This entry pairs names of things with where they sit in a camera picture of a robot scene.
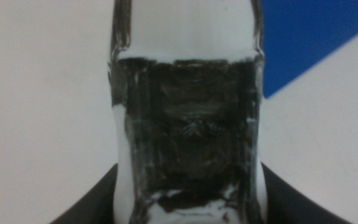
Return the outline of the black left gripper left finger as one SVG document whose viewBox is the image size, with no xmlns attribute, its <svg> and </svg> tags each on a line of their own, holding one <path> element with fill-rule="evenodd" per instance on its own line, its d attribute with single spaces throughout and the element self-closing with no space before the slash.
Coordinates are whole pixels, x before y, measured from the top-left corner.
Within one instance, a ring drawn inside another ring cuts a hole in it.
<svg viewBox="0 0 358 224">
<path fill-rule="evenodd" d="M 51 224 L 112 224 L 114 223 L 113 199 L 117 180 L 117 167 L 103 178 L 66 212 Z"/>
</svg>

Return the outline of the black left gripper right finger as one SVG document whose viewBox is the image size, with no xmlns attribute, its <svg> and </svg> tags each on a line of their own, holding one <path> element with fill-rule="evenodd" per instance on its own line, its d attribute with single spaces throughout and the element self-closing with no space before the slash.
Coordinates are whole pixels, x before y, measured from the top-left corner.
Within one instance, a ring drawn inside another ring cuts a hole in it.
<svg viewBox="0 0 358 224">
<path fill-rule="evenodd" d="M 314 203 L 263 165 L 268 196 L 268 224 L 350 224 Z"/>
</svg>

